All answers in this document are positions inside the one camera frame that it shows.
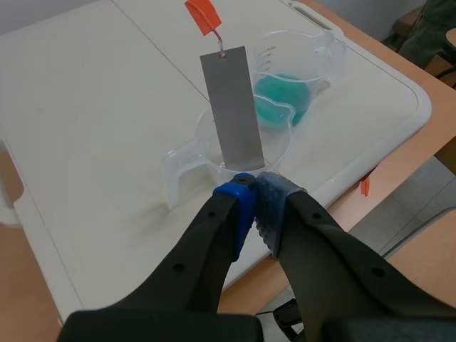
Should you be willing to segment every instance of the floor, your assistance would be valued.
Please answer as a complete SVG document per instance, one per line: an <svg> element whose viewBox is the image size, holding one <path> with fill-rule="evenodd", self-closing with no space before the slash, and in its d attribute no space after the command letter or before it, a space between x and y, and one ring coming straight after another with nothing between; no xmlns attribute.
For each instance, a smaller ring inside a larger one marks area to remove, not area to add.
<svg viewBox="0 0 456 342"><path fill-rule="evenodd" d="M438 212L456 206L456 176L432 157L393 194L360 221L350 234L380 255ZM262 311L271 311L293 298L287 288ZM266 342L286 342L271 313L258 316Z"/></svg>

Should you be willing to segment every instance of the metal plate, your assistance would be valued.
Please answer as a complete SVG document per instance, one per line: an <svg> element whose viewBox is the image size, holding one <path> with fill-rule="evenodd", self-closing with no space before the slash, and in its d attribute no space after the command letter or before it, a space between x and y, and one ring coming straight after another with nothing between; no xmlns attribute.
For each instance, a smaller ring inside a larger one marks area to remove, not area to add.
<svg viewBox="0 0 456 342"><path fill-rule="evenodd" d="M252 171L264 167L245 47L200 56L225 167Z"/></svg>

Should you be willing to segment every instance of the white table surface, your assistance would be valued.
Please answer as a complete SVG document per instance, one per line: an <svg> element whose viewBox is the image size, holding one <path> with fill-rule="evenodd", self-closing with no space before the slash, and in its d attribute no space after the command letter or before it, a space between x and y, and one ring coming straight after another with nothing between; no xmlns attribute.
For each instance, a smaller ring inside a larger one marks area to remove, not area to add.
<svg viewBox="0 0 456 342"><path fill-rule="evenodd" d="M0 136L25 188L15 208L63 319L130 293L214 187L196 170L182 205L165 205L160 160L194 135L208 106L199 55L217 48L186 10L168 13L176 4L101 0L0 37ZM227 47L250 51L274 29L321 30L277 0L214 5ZM346 43L340 81L296 126L281 168L323 205L430 114L417 85ZM228 281L266 253L251 230Z"/></svg>

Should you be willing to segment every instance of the measuring cup handle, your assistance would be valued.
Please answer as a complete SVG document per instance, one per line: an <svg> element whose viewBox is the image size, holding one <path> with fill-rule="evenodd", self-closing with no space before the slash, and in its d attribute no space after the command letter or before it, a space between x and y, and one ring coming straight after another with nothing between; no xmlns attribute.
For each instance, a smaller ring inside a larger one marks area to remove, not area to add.
<svg viewBox="0 0 456 342"><path fill-rule="evenodd" d="M179 204L180 177L204 163L196 138L168 152L162 159L163 185L167 206L170 209Z"/></svg>
<svg viewBox="0 0 456 342"><path fill-rule="evenodd" d="M347 45L344 42L334 38L334 42L329 47L329 53L333 56L333 63L328 73L329 82L337 80L342 74L346 49Z"/></svg>

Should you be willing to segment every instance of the teal solution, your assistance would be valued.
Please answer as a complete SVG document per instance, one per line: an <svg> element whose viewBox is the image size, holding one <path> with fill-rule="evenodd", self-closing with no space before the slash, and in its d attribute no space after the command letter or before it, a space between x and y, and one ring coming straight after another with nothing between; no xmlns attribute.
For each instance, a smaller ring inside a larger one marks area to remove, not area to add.
<svg viewBox="0 0 456 342"><path fill-rule="evenodd" d="M277 74L277 76L299 81L299 78L289 75ZM254 93L276 102L292 105L296 111L292 120L293 125L302 119L311 102L311 92L304 82L289 82L270 75L267 75L256 83ZM280 110L280 108L274 108L272 105L256 106L258 116L272 125L283 125L284 117L278 112Z"/></svg>

